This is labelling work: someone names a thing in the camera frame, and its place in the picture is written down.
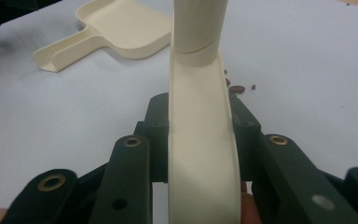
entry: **white table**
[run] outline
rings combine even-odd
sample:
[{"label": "white table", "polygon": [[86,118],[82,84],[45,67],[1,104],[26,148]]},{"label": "white table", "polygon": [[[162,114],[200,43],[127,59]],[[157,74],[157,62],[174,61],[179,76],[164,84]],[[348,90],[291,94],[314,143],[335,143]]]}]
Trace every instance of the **white table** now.
[{"label": "white table", "polygon": [[[0,26],[0,207],[47,170],[82,176],[107,162],[149,99],[169,90],[169,48],[137,61],[100,49],[57,74],[37,68],[32,53],[78,32],[75,10],[86,2],[65,0]],[[141,2],[172,14],[172,1]],[[220,46],[263,133],[292,138],[333,175],[358,166],[358,7],[230,0]],[[155,185],[154,196],[154,221],[167,223],[167,187]]]}]

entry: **cream plastic tool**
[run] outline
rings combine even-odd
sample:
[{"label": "cream plastic tool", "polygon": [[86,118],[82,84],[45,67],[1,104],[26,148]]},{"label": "cream plastic tool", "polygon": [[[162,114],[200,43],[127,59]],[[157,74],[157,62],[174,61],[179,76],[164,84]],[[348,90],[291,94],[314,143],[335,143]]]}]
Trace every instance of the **cream plastic tool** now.
[{"label": "cream plastic tool", "polygon": [[80,7],[76,16],[84,30],[34,53],[41,69],[58,72],[103,47],[141,59],[171,41],[171,18],[133,0],[94,0]]},{"label": "cream plastic tool", "polygon": [[241,221],[238,155],[217,50],[226,5],[227,0],[174,0],[169,101],[171,224]]}]

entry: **beige dustpan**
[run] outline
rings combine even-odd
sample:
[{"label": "beige dustpan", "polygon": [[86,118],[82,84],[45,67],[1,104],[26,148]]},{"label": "beige dustpan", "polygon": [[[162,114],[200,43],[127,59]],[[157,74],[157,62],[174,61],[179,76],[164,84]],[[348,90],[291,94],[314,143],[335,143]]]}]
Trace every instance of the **beige dustpan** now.
[{"label": "beige dustpan", "polygon": [[136,1],[95,0],[80,7],[76,16],[84,30],[34,53],[41,69],[58,72],[103,47],[141,59],[171,41],[171,18]]}]

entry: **white tabletop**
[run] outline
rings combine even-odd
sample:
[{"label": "white tabletop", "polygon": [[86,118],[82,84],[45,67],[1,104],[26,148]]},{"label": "white tabletop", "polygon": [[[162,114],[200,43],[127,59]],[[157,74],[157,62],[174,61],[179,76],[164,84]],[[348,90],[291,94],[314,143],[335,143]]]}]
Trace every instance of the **white tabletop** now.
[{"label": "white tabletop", "polygon": [[[0,207],[47,170],[82,176],[106,163],[149,99],[169,90],[169,48],[137,61],[99,49],[57,74],[36,66],[35,50],[81,29],[75,10],[86,2],[0,26]],[[172,14],[172,1],[141,2]],[[230,0],[220,49],[263,133],[292,138],[333,175],[358,166],[358,7]],[[155,223],[167,223],[166,186],[155,190],[155,206]]]}]

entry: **brown bean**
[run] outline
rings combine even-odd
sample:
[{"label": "brown bean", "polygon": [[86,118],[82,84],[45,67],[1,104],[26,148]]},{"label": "brown bean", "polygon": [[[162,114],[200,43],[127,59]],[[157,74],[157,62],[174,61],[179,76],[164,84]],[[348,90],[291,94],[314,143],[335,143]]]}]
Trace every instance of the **brown bean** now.
[{"label": "brown bean", "polygon": [[245,87],[243,86],[232,86],[228,89],[230,93],[243,93],[245,91]]}]

